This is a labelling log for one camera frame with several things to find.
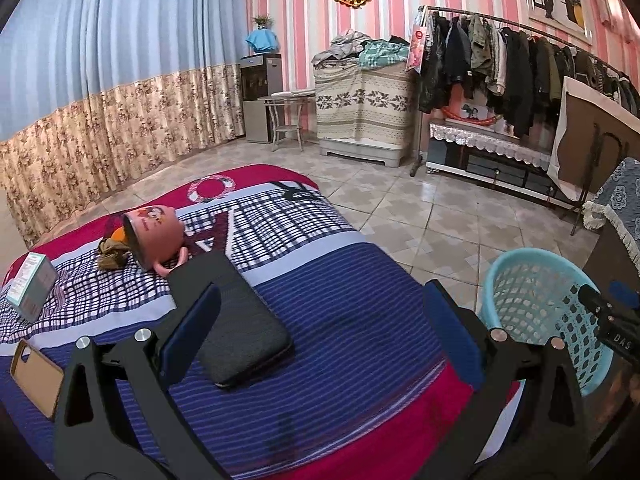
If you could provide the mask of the teal plastic laundry basket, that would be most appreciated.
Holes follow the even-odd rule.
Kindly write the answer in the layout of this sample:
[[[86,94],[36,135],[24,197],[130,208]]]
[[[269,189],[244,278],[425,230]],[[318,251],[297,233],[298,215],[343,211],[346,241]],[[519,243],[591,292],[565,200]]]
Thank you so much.
[[[518,248],[501,254],[485,274],[478,316],[488,328],[502,328],[514,340],[566,343],[580,392],[589,396],[605,380],[613,351],[598,341],[597,318],[578,300],[593,281],[554,252]]]

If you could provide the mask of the striped red blue blanket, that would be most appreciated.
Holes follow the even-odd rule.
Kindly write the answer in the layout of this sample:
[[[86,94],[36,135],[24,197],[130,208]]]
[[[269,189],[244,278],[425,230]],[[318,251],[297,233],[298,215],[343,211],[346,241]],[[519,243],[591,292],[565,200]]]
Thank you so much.
[[[1,362],[27,341],[66,367],[76,340],[117,344],[214,283],[221,310],[177,408],[235,479],[409,479],[484,382],[480,352],[433,326],[450,306],[366,238],[309,178],[270,165],[211,174],[134,215],[175,209],[191,259],[162,278],[99,267],[109,214],[40,247],[56,280],[34,322],[1,307]]]

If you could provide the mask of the crumpled brown paper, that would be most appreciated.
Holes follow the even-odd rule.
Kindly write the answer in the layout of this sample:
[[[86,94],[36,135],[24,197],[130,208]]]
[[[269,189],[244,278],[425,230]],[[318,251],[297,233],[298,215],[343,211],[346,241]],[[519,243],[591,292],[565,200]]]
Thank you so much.
[[[129,247],[121,240],[104,238],[98,245],[96,264],[101,270],[122,270],[128,262]]]

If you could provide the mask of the pink pig mug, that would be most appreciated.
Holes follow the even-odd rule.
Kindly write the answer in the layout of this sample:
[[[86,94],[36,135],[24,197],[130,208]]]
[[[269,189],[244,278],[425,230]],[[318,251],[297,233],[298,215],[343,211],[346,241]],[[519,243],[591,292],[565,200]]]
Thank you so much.
[[[161,278],[189,259],[184,244],[184,225],[175,208],[144,206],[128,211],[122,218],[126,242],[139,266]]]

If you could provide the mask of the blue patterned cloth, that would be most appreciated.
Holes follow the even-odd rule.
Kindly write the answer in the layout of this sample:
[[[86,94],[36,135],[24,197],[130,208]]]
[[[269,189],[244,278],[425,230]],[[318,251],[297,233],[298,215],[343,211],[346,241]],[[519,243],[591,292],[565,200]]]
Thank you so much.
[[[600,289],[610,281],[639,287],[639,161],[626,157],[582,207],[584,227],[599,231],[584,271]]]

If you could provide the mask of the tan phone case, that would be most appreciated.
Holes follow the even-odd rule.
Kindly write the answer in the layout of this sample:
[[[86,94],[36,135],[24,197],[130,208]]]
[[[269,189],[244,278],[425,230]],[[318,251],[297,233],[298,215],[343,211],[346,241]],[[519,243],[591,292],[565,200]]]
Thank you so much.
[[[64,372],[55,362],[21,339],[10,365],[10,375],[32,405],[47,419],[54,419]]]

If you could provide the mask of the teal white carton box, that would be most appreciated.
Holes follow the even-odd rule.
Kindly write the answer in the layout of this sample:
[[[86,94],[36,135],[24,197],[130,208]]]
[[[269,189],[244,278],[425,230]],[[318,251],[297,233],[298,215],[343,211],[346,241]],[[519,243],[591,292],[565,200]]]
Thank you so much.
[[[26,322],[35,322],[52,290],[56,270],[50,259],[30,252],[14,276],[6,300]]]

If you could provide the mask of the low tv stand with lace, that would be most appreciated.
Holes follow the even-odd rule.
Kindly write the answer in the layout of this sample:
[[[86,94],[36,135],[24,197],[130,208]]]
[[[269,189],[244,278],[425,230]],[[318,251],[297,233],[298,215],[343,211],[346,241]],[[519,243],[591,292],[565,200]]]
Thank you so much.
[[[572,208],[548,176],[550,154],[513,136],[432,120],[423,153],[427,170],[443,172],[525,196],[553,207]]]

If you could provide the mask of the patterned cloth covered cabinet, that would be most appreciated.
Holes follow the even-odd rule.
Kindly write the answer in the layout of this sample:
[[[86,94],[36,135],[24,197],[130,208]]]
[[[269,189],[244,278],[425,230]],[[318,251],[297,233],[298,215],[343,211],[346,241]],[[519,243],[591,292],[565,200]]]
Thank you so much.
[[[397,168],[416,119],[416,77],[401,64],[365,68],[341,61],[314,70],[320,153]]]

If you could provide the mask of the small wooden stool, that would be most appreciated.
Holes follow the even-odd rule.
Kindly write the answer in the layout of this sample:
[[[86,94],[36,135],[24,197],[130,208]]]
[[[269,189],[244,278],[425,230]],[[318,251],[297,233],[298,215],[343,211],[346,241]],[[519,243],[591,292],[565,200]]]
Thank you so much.
[[[304,108],[316,97],[314,89],[280,91],[263,96],[258,101],[264,104],[271,126],[271,151],[275,152],[282,141],[292,134],[299,151],[304,150],[302,114]]]

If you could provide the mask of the clothes rack with garments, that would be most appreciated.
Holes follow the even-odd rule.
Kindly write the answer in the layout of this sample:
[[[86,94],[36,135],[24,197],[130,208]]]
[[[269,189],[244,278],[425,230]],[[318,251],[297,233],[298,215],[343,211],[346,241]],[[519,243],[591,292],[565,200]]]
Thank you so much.
[[[639,115],[639,91],[629,77],[585,50],[488,15],[447,13],[419,6],[413,19],[407,70],[419,76],[421,113],[449,113],[458,84],[468,100],[484,94],[494,117],[521,139],[538,116],[558,123],[564,80],[572,78]]]

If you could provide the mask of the water dispenser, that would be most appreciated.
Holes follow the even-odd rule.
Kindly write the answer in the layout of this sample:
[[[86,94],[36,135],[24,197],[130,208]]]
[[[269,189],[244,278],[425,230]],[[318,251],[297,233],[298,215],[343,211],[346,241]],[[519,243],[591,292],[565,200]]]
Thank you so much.
[[[241,58],[240,72],[246,140],[269,144],[272,128],[265,98],[283,90],[281,55],[261,53]]]

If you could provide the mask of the blue floral curtain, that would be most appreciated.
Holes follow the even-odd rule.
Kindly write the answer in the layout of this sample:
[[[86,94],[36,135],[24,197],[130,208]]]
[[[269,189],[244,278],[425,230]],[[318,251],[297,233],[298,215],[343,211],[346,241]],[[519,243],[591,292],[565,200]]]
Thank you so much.
[[[1,186],[27,245],[159,166],[242,136],[245,0],[15,0]]]

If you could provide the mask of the pile of clothes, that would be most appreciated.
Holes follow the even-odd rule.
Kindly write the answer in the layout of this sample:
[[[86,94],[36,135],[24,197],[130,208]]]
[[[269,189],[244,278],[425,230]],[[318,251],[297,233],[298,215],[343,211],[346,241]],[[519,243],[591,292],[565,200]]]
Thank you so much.
[[[404,38],[373,39],[363,32],[349,29],[344,35],[334,37],[326,50],[315,54],[311,65],[321,67],[356,60],[363,68],[382,68],[406,62],[408,55],[409,43]]]

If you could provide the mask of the blue potted plant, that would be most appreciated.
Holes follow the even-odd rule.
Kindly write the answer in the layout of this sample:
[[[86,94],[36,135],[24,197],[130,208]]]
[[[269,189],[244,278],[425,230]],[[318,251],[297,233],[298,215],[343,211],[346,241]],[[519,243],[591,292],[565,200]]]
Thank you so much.
[[[272,18],[268,14],[254,16],[255,28],[246,36],[245,42],[255,54],[278,53],[279,40],[271,30]]]

